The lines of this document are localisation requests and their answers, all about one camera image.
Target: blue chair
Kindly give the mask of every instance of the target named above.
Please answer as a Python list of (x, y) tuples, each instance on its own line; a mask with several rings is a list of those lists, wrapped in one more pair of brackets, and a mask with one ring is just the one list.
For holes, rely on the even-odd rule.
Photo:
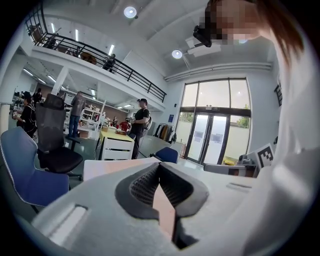
[(37, 144), (21, 127), (5, 131), (0, 149), (13, 188), (19, 198), (32, 206), (46, 207), (69, 191), (69, 177), (35, 168)]
[(170, 162), (176, 164), (178, 162), (179, 153), (178, 151), (166, 146), (151, 156), (156, 157), (162, 162)]

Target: floor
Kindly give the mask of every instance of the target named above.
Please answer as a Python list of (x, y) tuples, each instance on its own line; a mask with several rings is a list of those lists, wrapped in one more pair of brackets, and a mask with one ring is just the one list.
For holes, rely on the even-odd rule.
[[(9, 118), (9, 129), (10, 128), (14, 128), (14, 127), (16, 127), (16, 121), (13, 120), (12, 118)], [(97, 141), (96, 140), (84, 139), (84, 138), (79, 138), (79, 140), (81, 141), (81, 144), (76, 144), (75, 148), (74, 148), (74, 151), (79, 153), (80, 155), (82, 155), (83, 161), (75, 169), (73, 169), (72, 172), (75, 173), (75, 174), (83, 174), (85, 160), (94, 160), (94, 159), (98, 158), (99, 152), (100, 152), (99, 148), (97, 149), (97, 151), (95, 151), (96, 145), (97, 145)], [(69, 143), (68, 147), (71, 148), (71, 141), (70, 140), (64, 139), (64, 142), (65, 143)], [(142, 154), (139, 153), (138, 158), (142, 159), (142, 158), (145, 158), (145, 157)], [(182, 158), (179, 158), (178, 165), (182, 165), (182, 166), (185, 166), (185, 167), (188, 167), (188, 168), (192, 168), (192, 169), (195, 169), (197, 171), (203, 171), (203, 166), (198, 165), (198, 164), (196, 164), (194, 162), (191, 162), (189, 160), (182, 159)], [(34, 159), (34, 166), (37, 169), (42, 170), (41, 167), (40, 167), (39, 159), (38, 159), (37, 156)], [(71, 188), (76, 187), (80, 183), (81, 183), (81, 181), (79, 181), (78, 178), (76, 178), (76, 177), (71, 177), (69, 179), (69, 184), (70, 184)]]

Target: balcony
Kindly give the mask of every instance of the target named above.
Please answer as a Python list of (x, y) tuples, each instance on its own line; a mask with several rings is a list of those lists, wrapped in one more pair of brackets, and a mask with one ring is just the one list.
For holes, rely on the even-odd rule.
[(148, 94), (164, 102), (167, 94), (128, 65), (116, 58), (112, 59), (107, 53), (88, 44), (61, 36), (57, 33), (58, 31), (56, 33), (48, 32), (42, 4), (29, 13), (25, 20), (25, 26), (35, 46), (58, 51), (98, 66), (122, 77), (127, 82), (135, 83)]

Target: railing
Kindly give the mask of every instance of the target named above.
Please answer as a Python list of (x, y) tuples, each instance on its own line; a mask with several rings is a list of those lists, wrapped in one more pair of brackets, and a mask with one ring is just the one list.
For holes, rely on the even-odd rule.
[(61, 36), (58, 33), (48, 32), (42, 4), (35, 7), (32, 12), (29, 13), (25, 20), (25, 25), (28, 35), (35, 46), (74, 56), (75, 58), (87, 61), (113, 74), (120, 75), (128, 82), (135, 83), (148, 94), (152, 94), (164, 102), (167, 94), (163, 90), (123, 62), (116, 58), (112, 59), (105, 52), (88, 44)]
[(282, 92), (281, 87), (277, 85), (277, 87), (274, 89), (274, 92), (276, 93), (276, 96), (278, 98), (279, 107), (282, 105)]

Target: white column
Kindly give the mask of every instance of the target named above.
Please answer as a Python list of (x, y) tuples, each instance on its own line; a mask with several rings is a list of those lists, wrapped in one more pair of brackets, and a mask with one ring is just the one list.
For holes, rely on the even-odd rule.
[(61, 86), (64, 84), (64, 81), (68, 74), (69, 74), (69, 69), (66, 66), (64, 66), (58, 78), (55, 81), (51, 94), (57, 95), (57, 93), (60, 91)]
[(15, 54), (4, 73), (0, 86), (0, 135), (8, 130), (10, 104), (26, 62), (27, 60), (24, 56)]

